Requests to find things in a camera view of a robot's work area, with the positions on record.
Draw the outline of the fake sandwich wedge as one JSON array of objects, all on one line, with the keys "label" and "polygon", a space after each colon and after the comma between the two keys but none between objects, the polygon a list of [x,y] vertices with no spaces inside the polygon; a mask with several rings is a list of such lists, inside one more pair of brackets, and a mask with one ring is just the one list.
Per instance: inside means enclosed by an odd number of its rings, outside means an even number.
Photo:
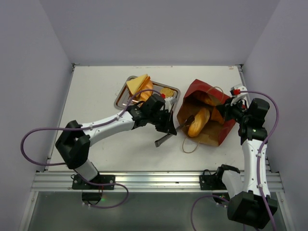
[{"label": "fake sandwich wedge", "polygon": [[148,74],[144,74],[126,81],[126,86],[130,96],[133,96],[135,93],[139,92],[149,80],[150,76]]}]

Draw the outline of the red paper bag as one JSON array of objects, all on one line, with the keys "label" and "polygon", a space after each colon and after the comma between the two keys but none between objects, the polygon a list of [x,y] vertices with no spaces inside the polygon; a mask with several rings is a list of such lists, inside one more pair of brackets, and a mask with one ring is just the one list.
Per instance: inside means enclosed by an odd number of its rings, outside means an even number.
[{"label": "red paper bag", "polygon": [[226,121],[218,111],[218,106],[229,98],[220,87],[194,80],[177,114],[179,124],[183,124],[190,116],[194,119],[181,129],[186,137],[198,144],[220,146],[235,125],[233,119]]}]

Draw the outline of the brown seeded bread slice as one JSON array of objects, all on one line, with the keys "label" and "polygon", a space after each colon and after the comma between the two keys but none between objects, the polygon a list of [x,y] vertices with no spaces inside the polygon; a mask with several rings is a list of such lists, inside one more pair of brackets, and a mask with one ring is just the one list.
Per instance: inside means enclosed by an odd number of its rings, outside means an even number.
[{"label": "brown seeded bread slice", "polygon": [[160,94],[164,96],[164,98],[169,98],[174,96],[174,90],[164,87],[160,90]]}]

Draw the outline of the aluminium mounting rail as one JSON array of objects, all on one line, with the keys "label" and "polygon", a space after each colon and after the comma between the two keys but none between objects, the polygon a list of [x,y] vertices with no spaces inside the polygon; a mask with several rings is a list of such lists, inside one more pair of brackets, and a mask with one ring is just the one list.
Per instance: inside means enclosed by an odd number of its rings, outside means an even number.
[{"label": "aluminium mounting rail", "polygon": [[[69,171],[45,171],[36,173],[32,182],[33,192],[69,192],[73,179]],[[196,193],[201,190],[200,171],[120,171],[101,172],[102,175],[114,175],[118,184],[126,186],[131,193]]]}]

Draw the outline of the golden baguette roll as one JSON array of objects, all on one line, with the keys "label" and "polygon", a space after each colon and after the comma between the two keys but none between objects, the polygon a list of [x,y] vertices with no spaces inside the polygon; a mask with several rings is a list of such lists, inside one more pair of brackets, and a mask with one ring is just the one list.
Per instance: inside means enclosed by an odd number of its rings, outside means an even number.
[{"label": "golden baguette roll", "polygon": [[188,129],[188,135],[190,137],[197,137],[209,119],[210,111],[207,108],[201,108],[195,115],[194,121],[191,123]]}]

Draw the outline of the stainless steel tray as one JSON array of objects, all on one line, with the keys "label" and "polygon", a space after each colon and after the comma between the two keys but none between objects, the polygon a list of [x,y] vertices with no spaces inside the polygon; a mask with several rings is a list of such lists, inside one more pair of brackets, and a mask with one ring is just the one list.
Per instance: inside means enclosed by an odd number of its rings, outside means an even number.
[{"label": "stainless steel tray", "polygon": [[[152,83],[153,83],[153,89],[156,91],[160,91],[164,87],[174,90],[174,97],[177,98],[177,102],[178,102],[178,99],[180,97],[180,90],[178,88],[175,88],[175,87],[163,84],[163,83],[155,82],[153,80],[152,80]],[[126,83],[125,83],[120,93],[118,94],[117,98],[115,99],[114,107],[116,109],[123,110],[127,106],[127,102],[129,101],[130,98],[131,96],[126,86]]]}]

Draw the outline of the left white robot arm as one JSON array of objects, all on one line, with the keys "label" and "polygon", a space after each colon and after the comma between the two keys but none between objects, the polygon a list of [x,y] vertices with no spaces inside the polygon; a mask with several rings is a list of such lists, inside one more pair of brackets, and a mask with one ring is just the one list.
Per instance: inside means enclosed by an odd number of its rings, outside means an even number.
[{"label": "left white robot arm", "polygon": [[90,147],[112,135],[147,124],[154,125],[159,132],[176,135],[172,111],[174,101],[173,97],[153,94],[146,101],[127,104],[120,113],[106,119],[85,124],[73,120],[66,125],[55,147],[67,167],[81,176],[84,185],[95,189],[99,186],[100,177],[97,168],[88,159]]}]

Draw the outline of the long glazed bread loaf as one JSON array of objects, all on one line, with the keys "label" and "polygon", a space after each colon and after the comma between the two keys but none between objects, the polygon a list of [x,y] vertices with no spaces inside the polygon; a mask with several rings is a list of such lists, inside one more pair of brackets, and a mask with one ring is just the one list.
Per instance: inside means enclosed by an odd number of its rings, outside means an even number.
[{"label": "long glazed bread loaf", "polygon": [[139,101],[147,101],[153,93],[153,83],[151,80],[148,80],[145,85],[141,88],[142,92],[138,96]]}]

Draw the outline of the orange bread in bag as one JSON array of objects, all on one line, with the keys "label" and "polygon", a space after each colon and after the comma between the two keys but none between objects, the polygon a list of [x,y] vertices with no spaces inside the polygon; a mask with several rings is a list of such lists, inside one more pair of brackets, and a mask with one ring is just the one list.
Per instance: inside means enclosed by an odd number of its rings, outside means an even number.
[{"label": "orange bread in bag", "polygon": [[213,97],[213,96],[211,96],[207,93],[202,92],[202,101],[205,104],[208,104],[208,105],[213,107],[212,112],[211,112],[211,116],[210,116],[210,120],[216,121],[216,122],[220,123],[221,125],[223,125],[224,124],[224,118],[222,117],[222,115],[220,114],[220,112],[217,109],[217,105],[219,105],[218,100],[215,97]]}]

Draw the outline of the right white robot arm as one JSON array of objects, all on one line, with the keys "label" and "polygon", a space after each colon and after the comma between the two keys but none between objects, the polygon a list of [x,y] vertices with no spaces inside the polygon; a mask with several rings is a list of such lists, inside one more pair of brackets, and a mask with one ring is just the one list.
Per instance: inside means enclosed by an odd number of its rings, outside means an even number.
[{"label": "right white robot arm", "polygon": [[255,98],[249,106],[245,100],[230,98],[217,106],[226,121],[239,124],[238,134],[244,154],[244,177],[232,166],[222,165],[214,177],[215,185],[227,189],[229,220],[263,229],[278,209],[276,200],[271,199],[266,175],[266,149],[268,136],[263,127],[269,103]]}]

